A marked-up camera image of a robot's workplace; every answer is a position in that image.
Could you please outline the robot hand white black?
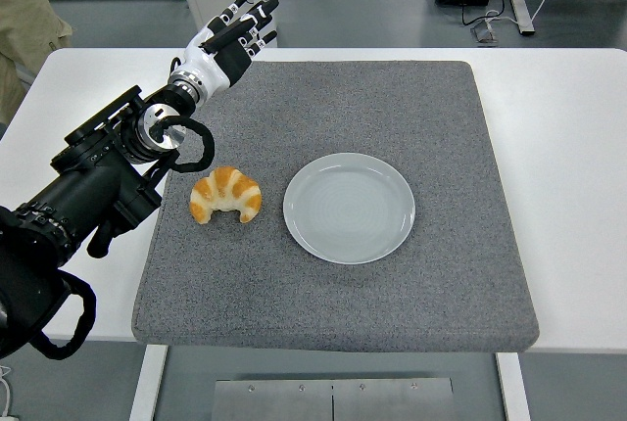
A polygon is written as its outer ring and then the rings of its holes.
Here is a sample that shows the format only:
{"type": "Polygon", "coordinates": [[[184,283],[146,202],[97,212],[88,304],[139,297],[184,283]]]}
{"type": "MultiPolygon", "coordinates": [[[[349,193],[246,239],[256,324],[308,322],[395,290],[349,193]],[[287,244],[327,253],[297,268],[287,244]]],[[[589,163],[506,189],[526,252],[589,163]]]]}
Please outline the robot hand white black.
{"type": "Polygon", "coordinates": [[[272,22],[279,0],[261,0],[242,15],[248,0],[235,0],[192,38],[182,59],[173,63],[169,82],[184,87],[199,103],[234,85],[277,32],[272,22]]]}

